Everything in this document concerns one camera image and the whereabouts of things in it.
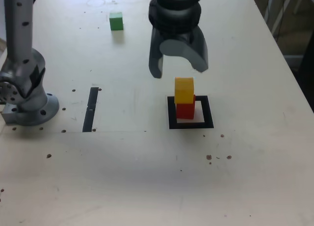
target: black square outline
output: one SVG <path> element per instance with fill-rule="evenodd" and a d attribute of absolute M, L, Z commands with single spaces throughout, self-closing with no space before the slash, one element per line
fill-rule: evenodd
<path fill-rule="evenodd" d="M 196 122 L 196 123 L 177 123 L 175 97 L 168 96 L 167 100 L 168 100 L 169 129 L 214 128 L 207 96 L 195 96 L 195 101 L 201 101 L 202 103 L 202 111 L 203 111 L 203 117 L 204 117 L 204 122 Z"/>

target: cube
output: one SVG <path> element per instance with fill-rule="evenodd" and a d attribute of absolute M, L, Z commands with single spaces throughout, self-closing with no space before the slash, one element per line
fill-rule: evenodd
<path fill-rule="evenodd" d="M 195 111 L 195 95 L 193 95 L 193 103 L 178 103 L 176 104 L 177 119 L 194 119 Z"/>
<path fill-rule="evenodd" d="M 110 21 L 111 31 L 123 30 L 123 19 L 122 19 L 122 13 L 121 12 L 110 13 L 109 21 Z"/>
<path fill-rule="evenodd" d="M 175 104 L 192 104 L 194 96 L 194 80 L 192 77 L 175 78 Z"/>

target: gray robot arm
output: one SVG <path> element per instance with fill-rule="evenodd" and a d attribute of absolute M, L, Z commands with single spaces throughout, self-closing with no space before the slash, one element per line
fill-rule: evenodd
<path fill-rule="evenodd" d="M 0 71 L 0 99 L 7 102 L 7 124 L 32 126 L 59 109 L 56 96 L 43 88 L 45 60 L 32 48 L 33 0 L 4 0 L 7 58 Z"/>
<path fill-rule="evenodd" d="M 149 69 L 162 76 L 163 55 L 181 56 L 203 72 L 208 68 L 207 46 L 198 27 L 199 0 L 152 0 L 153 25 Z M 0 99 L 7 104 L 2 116 L 7 124 L 32 126 L 51 119 L 58 99 L 43 88 L 45 60 L 32 48 L 33 0 L 4 0 L 7 58 L 0 71 Z"/>

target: cable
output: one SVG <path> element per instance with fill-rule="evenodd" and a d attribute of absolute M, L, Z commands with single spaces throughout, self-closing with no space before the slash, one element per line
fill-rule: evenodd
<path fill-rule="evenodd" d="M 266 24 L 268 24 L 268 21 L 269 21 L 269 0 L 267 0 L 267 6 L 266 6 L 266 8 L 267 8 L 267 12 L 268 12 L 268 18 L 267 18 L 267 21 L 266 21 Z"/>
<path fill-rule="evenodd" d="M 281 25 L 283 24 L 283 20 L 284 20 L 284 5 L 285 5 L 285 0 L 283 0 L 283 16 L 282 16 L 281 21 L 280 21 L 280 25 L 279 25 L 279 30 L 278 30 L 278 35 L 277 35 L 276 42 L 278 42 L 278 40 L 279 40 L 279 37 L 280 37 L 280 29 L 281 29 Z"/>

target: white table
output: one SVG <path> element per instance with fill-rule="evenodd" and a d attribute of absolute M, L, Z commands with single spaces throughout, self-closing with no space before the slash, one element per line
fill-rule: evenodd
<path fill-rule="evenodd" d="M 312 225 L 314 114 L 254 1 L 201 0 L 209 69 L 165 57 L 162 79 L 149 1 L 35 2 L 44 86 L 66 110 L 43 130 L 1 121 L 0 225 Z M 175 76 L 209 96 L 214 129 L 168 129 Z M 93 86 L 97 131 L 82 133 Z"/>

